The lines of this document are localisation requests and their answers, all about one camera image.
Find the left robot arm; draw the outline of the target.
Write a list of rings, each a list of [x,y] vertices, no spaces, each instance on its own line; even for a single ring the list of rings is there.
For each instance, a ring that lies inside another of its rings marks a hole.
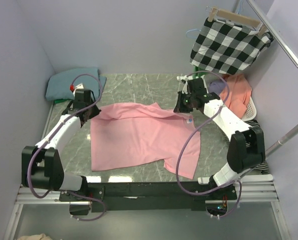
[[[75,133],[99,115],[98,101],[92,90],[76,90],[53,129],[36,145],[22,150],[21,184],[36,198],[42,199],[50,191],[71,191],[77,201],[88,197],[86,177],[65,173],[60,154]]]

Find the pink t-shirt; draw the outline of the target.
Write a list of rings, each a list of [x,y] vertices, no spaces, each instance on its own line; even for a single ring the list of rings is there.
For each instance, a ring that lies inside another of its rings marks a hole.
[[[114,103],[90,121],[91,170],[127,168],[163,160],[164,168],[193,179],[201,151],[194,118],[157,103]]]

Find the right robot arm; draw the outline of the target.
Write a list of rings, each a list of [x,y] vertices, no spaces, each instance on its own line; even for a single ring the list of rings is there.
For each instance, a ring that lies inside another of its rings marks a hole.
[[[208,182],[210,197],[219,200],[226,194],[227,185],[265,162],[264,133],[260,127],[244,122],[226,106],[230,96],[229,85],[225,85],[227,94],[221,99],[216,93],[208,91],[202,77],[187,77],[182,82],[187,90],[178,92],[174,112],[190,113],[194,109],[201,111],[229,140],[226,164]]]

